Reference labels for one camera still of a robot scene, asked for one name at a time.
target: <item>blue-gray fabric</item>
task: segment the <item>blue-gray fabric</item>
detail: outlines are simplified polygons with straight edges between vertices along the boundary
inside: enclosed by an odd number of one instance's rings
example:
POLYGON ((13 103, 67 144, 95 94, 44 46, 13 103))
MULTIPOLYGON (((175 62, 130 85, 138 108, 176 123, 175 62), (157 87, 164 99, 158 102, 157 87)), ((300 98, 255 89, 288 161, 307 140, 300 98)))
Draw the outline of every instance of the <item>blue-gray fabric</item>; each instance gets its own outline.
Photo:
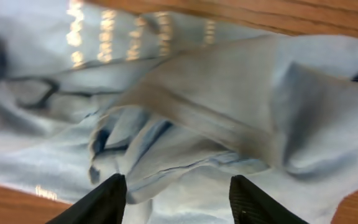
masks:
POLYGON ((147 224, 233 223, 236 174, 309 223, 358 189, 358 39, 113 11, 106 63, 106 11, 0 0, 0 185, 74 203, 120 172, 124 223, 147 224))

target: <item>gold embroidery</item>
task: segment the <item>gold embroidery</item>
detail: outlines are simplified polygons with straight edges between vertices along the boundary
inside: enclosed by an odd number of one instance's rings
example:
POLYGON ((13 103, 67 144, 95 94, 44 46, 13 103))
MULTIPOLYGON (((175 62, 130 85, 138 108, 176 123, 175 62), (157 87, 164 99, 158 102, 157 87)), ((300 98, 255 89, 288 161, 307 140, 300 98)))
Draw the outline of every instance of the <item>gold embroidery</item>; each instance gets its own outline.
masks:
POLYGON ((146 25, 146 21, 138 17, 135 19, 135 25, 137 29, 129 33, 129 37, 132 37, 131 42, 129 43, 129 50, 127 50, 127 58, 126 60, 136 60, 139 58, 140 52, 140 37, 142 37, 143 28, 146 25))
POLYGON ((172 27, 169 15, 167 12, 156 12, 154 16, 157 17, 158 24, 160 24, 160 56, 169 55, 171 52, 170 41, 172 39, 172 27))
POLYGON ((39 197, 44 197, 50 200, 57 200, 57 194, 49 190, 44 190, 40 185, 35 187, 35 194, 39 197))
MULTIPOLYGON (((84 14, 81 11, 83 0, 70 0, 67 14, 75 18, 74 22, 70 24, 70 32, 66 35, 67 43, 74 47, 79 47, 82 44, 80 31, 83 28, 82 21, 84 14)), ((76 51, 71 55, 71 61, 74 63, 73 67, 78 68, 84 64, 84 55, 76 51)))
POLYGON ((114 30, 114 18, 116 14, 116 11, 110 9, 102 12, 102 21, 100 22, 102 33, 99 35, 101 43, 99 46, 100 53, 98 54, 98 60, 104 63, 108 63, 112 60, 112 32, 114 30))
POLYGON ((215 42, 215 21, 207 20, 205 23, 205 36, 203 47, 215 42))

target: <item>wooden surface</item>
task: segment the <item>wooden surface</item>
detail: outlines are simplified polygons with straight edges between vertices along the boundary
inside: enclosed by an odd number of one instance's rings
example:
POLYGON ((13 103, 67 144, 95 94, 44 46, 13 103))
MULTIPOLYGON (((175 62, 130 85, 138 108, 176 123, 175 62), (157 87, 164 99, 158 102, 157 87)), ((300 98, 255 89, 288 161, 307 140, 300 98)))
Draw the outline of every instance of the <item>wooden surface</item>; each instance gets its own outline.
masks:
MULTIPOLYGON (((358 37, 358 0, 92 0, 131 12, 171 10, 289 35, 358 37)), ((68 205, 0 188, 0 224, 45 223, 68 205)), ((335 224, 358 223, 358 192, 342 202, 335 224)))

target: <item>wooden floor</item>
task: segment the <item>wooden floor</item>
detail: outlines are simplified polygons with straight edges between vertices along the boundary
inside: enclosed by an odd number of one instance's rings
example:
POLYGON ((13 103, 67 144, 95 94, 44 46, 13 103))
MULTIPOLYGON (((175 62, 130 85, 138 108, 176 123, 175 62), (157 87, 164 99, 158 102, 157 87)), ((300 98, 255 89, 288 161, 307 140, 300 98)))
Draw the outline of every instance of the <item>wooden floor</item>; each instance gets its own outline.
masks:
MULTIPOLYGON (((131 12, 179 11, 288 35, 358 37, 358 0, 92 0, 131 12)), ((0 188, 0 224, 45 223, 69 205, 0 188)), ((358 192, 342 202, 335 224, 358 223, 358 192)))

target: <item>gray cloth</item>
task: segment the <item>gray cloth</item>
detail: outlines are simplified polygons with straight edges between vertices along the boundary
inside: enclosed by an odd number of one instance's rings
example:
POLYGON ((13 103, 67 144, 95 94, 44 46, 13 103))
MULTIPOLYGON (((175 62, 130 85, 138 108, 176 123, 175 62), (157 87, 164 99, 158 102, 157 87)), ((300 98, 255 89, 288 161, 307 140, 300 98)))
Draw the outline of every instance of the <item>gray cloth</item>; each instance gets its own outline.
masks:
POLYGON ((0 185, 73 203, 120 172, 148 224, 233 223, 236 174, 310 223, 358 189, 358 39, 57 0, 0 0, 0 38, 0 185))

